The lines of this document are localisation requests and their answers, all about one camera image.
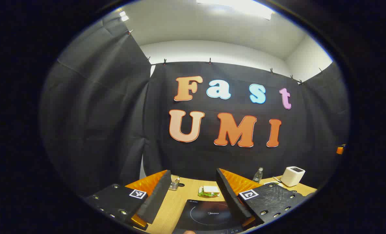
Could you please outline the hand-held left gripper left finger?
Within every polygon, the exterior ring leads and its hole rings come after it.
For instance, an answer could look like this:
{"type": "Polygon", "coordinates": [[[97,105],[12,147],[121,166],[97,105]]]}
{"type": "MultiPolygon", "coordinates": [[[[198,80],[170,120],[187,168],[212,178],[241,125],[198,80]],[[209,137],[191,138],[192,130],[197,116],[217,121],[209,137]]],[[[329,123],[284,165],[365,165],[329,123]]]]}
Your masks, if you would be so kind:
{"type": "Polygon", "coordinates": [[[128,185],[109,185],[84,201],[121,225],[146,230],[155,220],[170,183],[171,171],[163,170],[128,185]]]}

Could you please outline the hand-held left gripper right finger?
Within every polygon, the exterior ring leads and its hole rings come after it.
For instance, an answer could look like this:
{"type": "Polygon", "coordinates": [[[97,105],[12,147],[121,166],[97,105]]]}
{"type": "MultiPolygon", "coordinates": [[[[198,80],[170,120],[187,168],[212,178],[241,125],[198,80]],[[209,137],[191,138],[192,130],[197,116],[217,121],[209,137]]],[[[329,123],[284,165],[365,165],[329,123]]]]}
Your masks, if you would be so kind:
{"type": "Polygon", "coordinates": [[[301,194],[281,185],[262,185],[224,169],[216,182],[233,217],[243,229],[267,225],[293,211],[315,193],[301,194]]]}

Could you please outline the black induction cooktop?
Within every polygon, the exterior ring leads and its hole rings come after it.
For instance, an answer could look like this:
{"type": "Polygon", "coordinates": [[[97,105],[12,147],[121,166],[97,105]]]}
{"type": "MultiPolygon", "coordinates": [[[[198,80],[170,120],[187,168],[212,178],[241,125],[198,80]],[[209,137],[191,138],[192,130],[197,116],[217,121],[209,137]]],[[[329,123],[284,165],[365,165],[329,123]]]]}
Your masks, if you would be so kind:
{"type": "Polygon", "coordinates": [[[188,199],[172,234],[237,234],[243,231],[225,201],[188,199]]]}

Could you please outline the toy sandwich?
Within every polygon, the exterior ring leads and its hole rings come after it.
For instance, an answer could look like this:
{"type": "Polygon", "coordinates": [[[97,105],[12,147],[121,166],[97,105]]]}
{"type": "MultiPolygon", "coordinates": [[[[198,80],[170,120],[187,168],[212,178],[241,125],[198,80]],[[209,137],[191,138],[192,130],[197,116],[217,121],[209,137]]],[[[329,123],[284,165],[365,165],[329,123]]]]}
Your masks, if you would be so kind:
{"type": "Polygon", "coordinates": [[[215,198],[220,196],[217,186],[201,186],[198,189],[198,196],[204,198],[215,198]]]}

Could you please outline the white boxy appliance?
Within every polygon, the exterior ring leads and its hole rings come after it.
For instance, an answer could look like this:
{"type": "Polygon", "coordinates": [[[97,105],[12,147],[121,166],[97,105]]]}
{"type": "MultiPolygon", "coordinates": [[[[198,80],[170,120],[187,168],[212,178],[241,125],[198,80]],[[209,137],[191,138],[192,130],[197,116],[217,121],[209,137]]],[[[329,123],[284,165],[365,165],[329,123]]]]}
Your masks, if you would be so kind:
{"type": "Polygon", "coordinates": [[[281,176],[280,181],[287,187],[293,187],[299,184],[304,174],[304,169],[297,166],[288,166],[281,176]]]}

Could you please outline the black backdrop cloth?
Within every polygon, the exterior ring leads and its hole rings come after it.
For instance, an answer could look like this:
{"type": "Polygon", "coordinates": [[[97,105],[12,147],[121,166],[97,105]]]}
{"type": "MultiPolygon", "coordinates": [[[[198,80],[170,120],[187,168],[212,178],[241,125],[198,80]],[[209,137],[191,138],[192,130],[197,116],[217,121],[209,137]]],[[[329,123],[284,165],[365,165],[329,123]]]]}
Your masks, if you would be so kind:
{"type": "Polygon", "coordinates": [[[215,180],[224,169],[252,179],[306,171],[318,188],[347,142],[350,101],[330,64],[299,84],[280,74],[216,62],[151,64],[118,12],[82,31],[46,79],[40,127],[65,183],[88,196],[113,183],[169,170],[215,180]]]}

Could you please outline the row of cloth clips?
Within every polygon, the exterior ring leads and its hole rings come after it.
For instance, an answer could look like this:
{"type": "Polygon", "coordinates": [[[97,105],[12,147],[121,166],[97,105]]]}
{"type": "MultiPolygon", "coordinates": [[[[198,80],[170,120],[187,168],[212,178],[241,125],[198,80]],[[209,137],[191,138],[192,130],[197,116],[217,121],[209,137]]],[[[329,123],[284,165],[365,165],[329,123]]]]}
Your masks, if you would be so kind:
{"type": "Polygon", "coordinates": [[[175,40],[141,45],[141,39],[132,36],[145,57],[149,59],[150,75],[156,64],[166,62],[224,63],[259,69],[261,75],[253,78],[260,84],[279,84],[306,81],[329,67],[333,60],[312,37],[303,40],[285,59],[256,49],[230,43],[205,40],[175,40]]]}

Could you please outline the long ceiling light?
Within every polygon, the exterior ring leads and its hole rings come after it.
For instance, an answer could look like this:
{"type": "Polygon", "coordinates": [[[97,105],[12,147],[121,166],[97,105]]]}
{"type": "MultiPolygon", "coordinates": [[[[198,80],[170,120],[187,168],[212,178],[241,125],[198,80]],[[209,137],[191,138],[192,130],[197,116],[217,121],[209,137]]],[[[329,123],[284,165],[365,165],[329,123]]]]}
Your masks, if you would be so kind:
{"type": "Polygon", "coordinates": [[[270,20],[274,10],[255,0],[196,0],[198,4],[218,5],[270,20]]]}

